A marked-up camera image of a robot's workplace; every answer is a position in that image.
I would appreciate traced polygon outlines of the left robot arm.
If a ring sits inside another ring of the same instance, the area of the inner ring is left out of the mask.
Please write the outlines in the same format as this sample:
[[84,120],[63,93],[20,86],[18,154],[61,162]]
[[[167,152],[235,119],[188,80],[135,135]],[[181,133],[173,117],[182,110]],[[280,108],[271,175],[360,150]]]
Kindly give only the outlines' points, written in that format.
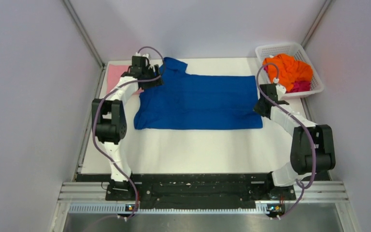
[[161,84],[159,66],[150,63],[148,54],[136,53],[116,86],[102,99],[92,101],[93,143],[110,164],[110,190],[117,190],[124,200],[133,198],[136,192],[130,178],[131,168],[121,154],[122,141],[128,131],[125,105],[140,89]]

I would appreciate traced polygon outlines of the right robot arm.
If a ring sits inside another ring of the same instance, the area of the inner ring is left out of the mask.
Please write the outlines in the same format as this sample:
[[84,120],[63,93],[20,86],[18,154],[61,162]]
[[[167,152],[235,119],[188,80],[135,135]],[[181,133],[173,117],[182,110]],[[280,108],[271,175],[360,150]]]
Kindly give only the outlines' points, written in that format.
[[288,102],[279,99],[276,84],[261,84],[259,92],[254,112],[278,124],[292,138],[289,161],[268,173],[265,195],[277,199],[283,194],[283,187],[295,183],[301,189],[310,188],[318,172],[331,170],[336,165],[332,128],[295,112]]

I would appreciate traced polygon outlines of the blue t shirt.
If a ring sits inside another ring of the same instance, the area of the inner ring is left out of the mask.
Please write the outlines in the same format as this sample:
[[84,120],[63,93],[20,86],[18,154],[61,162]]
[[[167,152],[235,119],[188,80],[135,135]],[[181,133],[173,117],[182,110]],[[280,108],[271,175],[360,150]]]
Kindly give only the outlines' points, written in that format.
[[134,128],[170,130],[261,129],[254,112],[256,78],[188,74],[188,64],[165,57],[163,85],[144,90]]

